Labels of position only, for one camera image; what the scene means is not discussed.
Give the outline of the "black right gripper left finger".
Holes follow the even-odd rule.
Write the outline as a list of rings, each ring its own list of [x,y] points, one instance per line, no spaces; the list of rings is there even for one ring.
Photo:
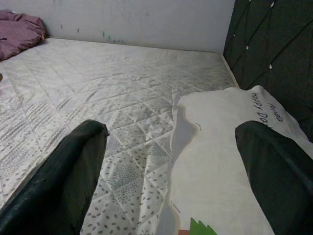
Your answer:
[[[3,235],[77,235],[96,189],[108,130],[85,120],[25,178],[0,211]]]

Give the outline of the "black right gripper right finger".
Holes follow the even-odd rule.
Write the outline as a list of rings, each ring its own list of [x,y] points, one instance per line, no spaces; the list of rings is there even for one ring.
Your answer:
[[[276,235],[313,233],[313,161],[292,139],[247,121],[236,145],[252,192]]]

